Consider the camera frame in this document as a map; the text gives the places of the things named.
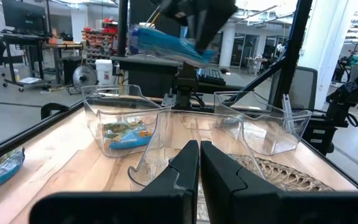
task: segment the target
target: desk fan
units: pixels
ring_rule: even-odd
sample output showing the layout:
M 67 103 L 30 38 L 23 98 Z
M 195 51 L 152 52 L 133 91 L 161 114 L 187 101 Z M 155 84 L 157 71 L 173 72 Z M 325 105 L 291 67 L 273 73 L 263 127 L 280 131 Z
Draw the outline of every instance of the desk fan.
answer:
M 73 72 L 73 84 L 71 87 L 78 93 L 81 93 L 81 87 L 89 86 L 89 85 L 97 85 L 98 84 L 98 76 L 96 74 L 95 69 L 90 67 L 89 65 L 80 65 Z

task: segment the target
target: computer monitor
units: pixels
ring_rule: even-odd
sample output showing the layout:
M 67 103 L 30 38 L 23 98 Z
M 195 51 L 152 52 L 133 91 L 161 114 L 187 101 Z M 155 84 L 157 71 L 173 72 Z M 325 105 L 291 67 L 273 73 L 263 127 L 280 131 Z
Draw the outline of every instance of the computer monitor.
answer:
M 2 0 L 2 8 L 6 26 L 18 30 L 47 33 L 43 7 L 15 0 Z

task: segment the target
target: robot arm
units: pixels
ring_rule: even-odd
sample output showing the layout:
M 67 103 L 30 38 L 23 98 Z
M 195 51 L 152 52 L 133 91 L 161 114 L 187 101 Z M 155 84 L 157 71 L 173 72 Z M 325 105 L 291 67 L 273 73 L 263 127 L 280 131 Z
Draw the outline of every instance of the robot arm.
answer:
M 215 34 L 237 11 L 235 0 L 152 0 L 160 12 L 188 27 L 189 38 L 196 41 L 196 51 L 202 54 Z
M 358 104 L 358 77 L 343 84 L 334 93 L 327 96 L 326 101 L 330 104 L 326 117 L 335 122 L 345 122 L 349 108 Z

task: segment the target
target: transparent plastic container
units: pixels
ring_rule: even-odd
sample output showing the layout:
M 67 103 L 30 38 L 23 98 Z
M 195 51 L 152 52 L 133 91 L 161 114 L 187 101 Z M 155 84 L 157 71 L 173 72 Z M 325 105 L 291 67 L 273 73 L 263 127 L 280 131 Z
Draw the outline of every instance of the transparent plastic container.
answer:
M 246 147 L 242 121 L 233 116 L 164 110 L 159 112 L 157 127 L 136 168 L 129 167 L 131 190 L 140 191 L 168 166 L 189 140 L 211 141 L 228 156 L 242 155 L 250 159 L 248 170 L 264 179 L 252 151 Z M 208 221 L 201 178 L 198 184 L 199 222 Z
M 311 111 L 289 113 L 268 105 L 266 100 L 254 92 L 248 92 L 231 107 L 225 104 L 224 100 L 236 96 L 237 93 L 236 91 L 216 92 L 214 94 L 214 112 L 242 119 L 244 139 L 253 151 L 272 156 L 298 147 L 313 114 Z
M 84 86 L 81 92 L 87 125 L 105 156 L 145 151 L 163 108 L 136 85 Z

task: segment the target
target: white bucket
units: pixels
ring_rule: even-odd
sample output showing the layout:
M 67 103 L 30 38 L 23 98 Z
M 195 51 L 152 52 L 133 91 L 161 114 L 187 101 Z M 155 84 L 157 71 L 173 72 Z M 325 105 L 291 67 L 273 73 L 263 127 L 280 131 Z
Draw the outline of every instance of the white bucket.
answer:
M 112 85 L 112 61 L 97 59 L 95 62 L 98 71 L 99 85 Z

